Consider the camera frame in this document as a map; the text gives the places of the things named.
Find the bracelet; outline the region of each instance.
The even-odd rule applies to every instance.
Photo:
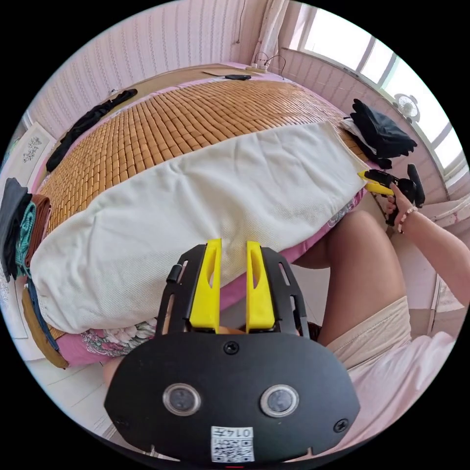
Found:
[[[417,211],[418,208],[413,206],[413,207],[410,207],[404,214],[403,214],[403,217],[401,218],[401,221],[400,223],[398,224],[398,233],[399,234],[402,234],[403,233],[403,230],[401,229],[401,226],[403,225],[403,222],[405,221],[405,219],[408,217],[409,214],[411,214],[411,212],[415,212]]]

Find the beige shorts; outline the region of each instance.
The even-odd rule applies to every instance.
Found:
[[[349,371],[368,365],[389,350],[399,348],[409,341],[410,314],[405,296],[347,331],[327,348]]]

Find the small fan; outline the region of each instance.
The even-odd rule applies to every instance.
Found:
[[[418,109],[418,100],[413,95],[396,94],[393,105],[400,111],[400,113],[411,124],[419,122],[420,111]]]

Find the sticker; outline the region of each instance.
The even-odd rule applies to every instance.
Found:
[[[254,462],[252,427],[211,427],[213,462]]]

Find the bed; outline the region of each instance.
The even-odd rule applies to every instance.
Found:
[[[84,210],[98,194],[147,168],[235,136],[269,128],[327,120],[346,146],[367,162],[339,126],[344,114],[310,90],[273,74],[256,75],[242,82],[205,73],[236,66],[215,64],[170,72],[154,79],[155,88],[162,83],[165,86],[144,96],[136,85],[137,100],[104,117],[75,141],[60,165],[42,183],[41,176],[35,182],[37,192],[49,197],[53,207],[48,233]],[[141,84],[142,89],[148,86]],[[297,259],[352,210],[362,195],[360,191],[313,237],[282,254],[289,262]],[[231,284],[230,289],[222,289],[221,310],[240,300],[245,278]],[[34,315],[29,314],[27,321],[32,331],[42,334]],[[59,353],[44,346],[42,350],[58,367],[105,362],[148,340],[154,327],[155,322],[145,322],[119,331],[69,334],[48,326]]]

